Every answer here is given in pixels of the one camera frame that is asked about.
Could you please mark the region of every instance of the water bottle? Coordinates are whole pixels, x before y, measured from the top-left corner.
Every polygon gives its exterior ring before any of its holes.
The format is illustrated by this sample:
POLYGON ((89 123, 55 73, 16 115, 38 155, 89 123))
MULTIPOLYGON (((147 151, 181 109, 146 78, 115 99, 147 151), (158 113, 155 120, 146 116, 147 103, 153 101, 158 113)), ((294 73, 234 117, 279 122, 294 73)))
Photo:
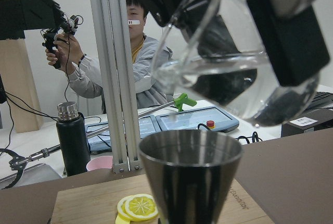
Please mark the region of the water bottle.
POLYGON ((58 105, 57 131, 67 176, 86 172, 90 161, 89 144, 85 133, 84 118, 76 102, 58 105))

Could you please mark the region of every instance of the red button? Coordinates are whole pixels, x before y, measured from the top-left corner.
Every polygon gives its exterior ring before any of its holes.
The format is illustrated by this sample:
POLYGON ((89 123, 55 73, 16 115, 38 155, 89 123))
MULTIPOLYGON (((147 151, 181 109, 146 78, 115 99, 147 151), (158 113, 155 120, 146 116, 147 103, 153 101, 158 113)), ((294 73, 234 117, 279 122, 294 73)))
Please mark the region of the red button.
POLYGON ((212 121, 212 120, 209 120, 209 121, 206 122, 206 125, 207 125, 207 127, 209 127, 209 128, 214 128, 214 126, 215 126, 215 122, 212 121))

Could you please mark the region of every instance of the wooden cutting board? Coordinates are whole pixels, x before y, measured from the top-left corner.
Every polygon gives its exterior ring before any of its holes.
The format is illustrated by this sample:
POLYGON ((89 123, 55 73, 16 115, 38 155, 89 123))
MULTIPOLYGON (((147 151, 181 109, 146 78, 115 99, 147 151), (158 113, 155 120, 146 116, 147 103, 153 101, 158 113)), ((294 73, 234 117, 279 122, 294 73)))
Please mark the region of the wooden cutting board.
MULTIPOLYGON (((148 193, 151 190, 146 175, 83 186, 58 192, 52 215, 52 224, 113 224, 117 216, 117 203, 127 195, 148 193)), ((131 224, 157 224, 152 220, 131 224)), ((267 214, 233 180, 218 224, 273 223, 267 214)))

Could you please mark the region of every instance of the thermos lid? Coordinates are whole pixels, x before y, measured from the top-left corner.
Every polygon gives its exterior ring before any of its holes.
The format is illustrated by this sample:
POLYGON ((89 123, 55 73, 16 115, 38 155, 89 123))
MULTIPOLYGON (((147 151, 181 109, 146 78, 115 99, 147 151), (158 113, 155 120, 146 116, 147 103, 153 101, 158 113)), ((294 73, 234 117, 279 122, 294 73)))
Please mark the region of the thermos lid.
POLYGON ((68 121, 79 117, 76 102, 58 104, 58 117, 60 121, 68 121))

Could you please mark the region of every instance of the pink cup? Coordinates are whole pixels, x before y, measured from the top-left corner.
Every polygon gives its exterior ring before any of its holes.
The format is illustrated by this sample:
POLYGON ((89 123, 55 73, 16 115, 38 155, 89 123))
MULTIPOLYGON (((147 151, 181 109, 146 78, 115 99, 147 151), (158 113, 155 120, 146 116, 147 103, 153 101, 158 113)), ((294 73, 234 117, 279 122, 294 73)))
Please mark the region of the pink cup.
POLYGON ((105 155, 98 156, 91 161, 89 161, 86 165, 87 171, 99 169, 99 168, 109 168, 112 167, 113 156, 105 155))

